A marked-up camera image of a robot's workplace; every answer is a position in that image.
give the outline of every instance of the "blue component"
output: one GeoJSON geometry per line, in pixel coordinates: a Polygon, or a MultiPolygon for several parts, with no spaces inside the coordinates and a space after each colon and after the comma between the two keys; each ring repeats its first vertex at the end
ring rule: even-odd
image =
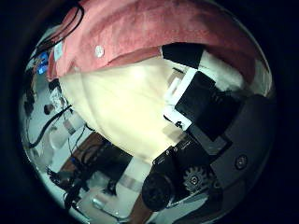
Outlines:
{"type": "Polygon", "coordinates": [[[39,59],[41,60],[40,64],[42,64],[42,65],[48,64],[48,60],[49,60],[48,53],[47,52],[42,52],[39,55],[39,59]]]}
{"type": "Polygon", "coordinates": [[[43,65],[43,64],[40,64],[38,67],[37,67],[37,73],[39,75],[43,75],[45,72],[47,72],[48,70],[48,66],[47,65],[43,65]]]}

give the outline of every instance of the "beige cloth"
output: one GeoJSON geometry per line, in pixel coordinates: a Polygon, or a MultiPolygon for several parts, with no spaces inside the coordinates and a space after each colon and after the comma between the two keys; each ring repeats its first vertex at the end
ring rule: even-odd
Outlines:
{"type": "Polygon", "coordinates": [[[175,145],[182,130],[163,117],[174,79],[162,57],[60,78],[63,94],[88,125],[148,163],[175,145]]]}

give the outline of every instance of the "cable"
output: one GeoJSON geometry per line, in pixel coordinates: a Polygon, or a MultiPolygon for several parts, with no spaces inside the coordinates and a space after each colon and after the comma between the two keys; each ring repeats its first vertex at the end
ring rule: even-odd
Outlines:
{"type": "Polygon", "coordinates": [[[81,157],[81,163],[84,164],[84,165],[86,165],[86,160],[85,160],[85,158],[86,158],[86,156],[88,155],[88,153],[91,152],[91,149],[92,149],[93,147],[100,147],[100,146],[102,146],[102,145],[94,144],[94,145],[91,145],[90,147],[88,147],[88,148],[83,152],[83,154],[82,154],[82,157],[81,157]]]}
{"type": "Polygon", "coordinates": [[[28,147],[32,148],[32,147],[36,147],[38,145],[38,143],[40,142],[40,140],[42,139],[42,137],[45,134],[45,131],[48,129],[48,127],[50,126],[50,124],[55,120],[58,119],[66,110],[68,110],[72,105],[69,105],[66,109],[63,109],[61,112],[59,112],[58,114],[54,115],[51,119],[49,119],[47,121],[47,123],[44,125],[44,127],[42,128],[39,136],[37,137],[36,141],[34,143],[30,143],[29,139],[28,139],[28,147]]]}
{"type": "Polygon", "coordinates": [[[78,12],[80,11],[79,7],[77,7],[77,11],[74,15],[74,17],[72,18],[72,20],[64,27],[64,29],[62,29],[58,34],[54,35],[54,36],[51,36],[51,35],[48,35],[45,39],[43,39],[38,45],[41,45],[41,44],[44,44],[44,43],[47,43],[49,41],[51,41],[52,39],[56,38],[57,36],[59,36],[60,34],[62,34],[72,23],[73,21],[75,20],[75,18],[77,17],[78,15],[78,12]]]}
{"type": "Polygon", "coordinates": [[[60,38],[58,41],[54,42],[53,44],[47,46],[45,49],[39,50],[38,52],[36,52],[32,57],[30,57],[29,61],[33,60],[36,56],[38,56],[40,53],[42,53],[45,50],[51,49],[53,48],[55,45],[59,44],[60,42],[62,42],[63,40],[65,40],[69,35],[71,35],[77,28],[78,26],[81,24],[83,17],[84,17],[84,13],[85,10],[82,7],[82,5],[80,5],[79,3],[77,3],[77,8],[78,10],[80,10],[81,12],[81,16],[80,19],[78,20],[78,23],[74,26],[74,28],[72,30],[70,30],[65,36],[63,36],[62,38],[60,38]]]}
{"type": "Polygon", "coordinates": [[[69,144],[69,137],[67,138],[67,145],[68,145],[68,150],[69,150],[69,152],[71,153],[71,156],[72,156],[71,146],[69,144]]]}
{"type": "Polygon", "coordinates": [[[80,136],[78,137],[78,139],[77,139],[75,145],[73,146],[73,148],[72,148],[72,150],[71,150],[71,155],[73,155],[73,152],[74,152],[75,147],[78,148],[78,141],[79,141],[80,138],[83,136],[83,134],[84,134],[84,132],[85,132],[85,128],[86,128],[86,125],[84,125],[83,130],[82,130],[80,136]]]}
{"type": "Polygon", "coordinates": [[[55,126],[55,124],[58,122],[58,120],[60,119],[60,117],[58,117],[56,120],[55,120],[55,122],[50,126],[50,127],[54,127],[55,126]]]}
{"type": "Polygon", "coordinates": [[[92,129],[92,128],[91,128],[91,127],[89,127],[87,124],[86,124],[86,128],[87,128],[88,130],[92,131],[92,132],[94,132],[94,131],[95,131],[95,129],[92,129]]]}
{"type": "Polygon", "coordinates": [[[27,137],[27,141],[30,142],[30,138],[29,138],[29,124],[30,124],[30,119],[31,117],[28,117],[26,119],[26,137],[27,137]]]}

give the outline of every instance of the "white tag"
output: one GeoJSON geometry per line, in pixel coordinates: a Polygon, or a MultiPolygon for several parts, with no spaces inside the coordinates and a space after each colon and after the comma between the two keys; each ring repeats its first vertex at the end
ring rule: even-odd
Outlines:
{"type": "Polygon", "coordinates": [[[59,42],[54,47],[54,60],[57,62],[63,56],[63,41],[59,42]]]}

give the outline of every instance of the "white plastic part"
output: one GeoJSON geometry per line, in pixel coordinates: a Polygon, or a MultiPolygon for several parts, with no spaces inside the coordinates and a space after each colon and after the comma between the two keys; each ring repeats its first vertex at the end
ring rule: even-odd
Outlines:
{"type": "Polygon", "coordinates": [[[180,114],[173,105],[167,105],[164,108],[164,116],[166,116],[171,122],[175,124],[180,121],[181,129],[183,131],[186,131],[192,124],[192,122],[185,116],[180,114]]]}
{"type": "MultiPolygon", "coordinates": [[[[81,116],[78,113],[74,113],[68,119],[68,122],[70,123],[74,131],[78,130],[85,123],[85,121],[81,118],[81,116]]],[[[64,124],[62,123],[56,129],[49,133],[50,145],[55,150],[58,150],[63,147],[63,145],[71,135],[72,134],[69,132],[69,130],[65,128],[64,124]]]]}
{"type": "Polygon", "coordinates": [[[95,172],[92,177],[87,180],[88,188],[92,189],[95,187],[105,188],[109,182],[109,177],[104,175],[102,172],[95,172]]]}
{"type": "Polygon", "coordinates": [[[194,68],[188,68],[186,75],[181,80],[171,99],[169,100],[170,105],[176,105],[180,99],[180,97],[187,90],[189,84],[192,82],[193,77],[195,76],[197,70],[194,68]]]}
{"type": "Polygon", "coordinates": [[[101,211],[98,207],[94,206],[93,199],[102,192],[100,188],[92,188],[88,193],[78,202],[78,209],[90,219],[93,224],[117,224],[118,221],[113,216],[101,211]]]}
{"type": "Polygon", "coordinates": [[[132,212],[150,169],[148,163],[132,158],[116,185],[116,196],[105,194],[103,188],[92,188],[78,203],[79,210],[93,223],[113,223],[112,219],[105,222],[106,215],[125,220],[132,212]]]}
{"type": "Polygon", "coordinates": [[[188,68],[186,75],[182,80],[179,78],[175,78],[171,83],[169,89],[167,90],[164,99],[167,105],[164,108],[163,114],[167,117],[171,122],[177,123],[180,122],[181,129],[186,131],[192,122],[187,119],[185,116],[180,114],[175,106],[178,103],[181,96],[187,90],[189,84],[192,82],[197,70],[194,68],[188,68]]]}
{"type": "Polygon", "coordinates": [[[131,187],[140,185],[140,188],[129,188],[121,183],[121,180],[116,185],[117,197],[111,198],[106,203],[104,210],[115,217],[129,217],[135,201],[141,192],[141,187],[150,173],[151,166],[140,159],[132,158],[121,178],[131,178],[131,187]]]}
{"type": "Polygon", "coordinates": [[[204,50],[198,71],[215,81],[215,86],[221,91],[237,91],[244,89],[242,75],[232,66],[204,50]]]}
{"type": "Polygon", "coordinates": [[[180,84],[181,79],[178,77],[175,77],[175,79],[173,80],[173,82],[171,83],[169,89],[167,90],[167,92],[164,95],[164,99],[167,103],[169,103],[172,94],[174,93],[175,89],[178,87],[178,85],[180,84]]]}
{"type": "Polygon", "coordinates": [[[255,76],[250,87],[255,94],[267,95],[273,86],[272,77],[260,60],[255,60],[255,76]]]}

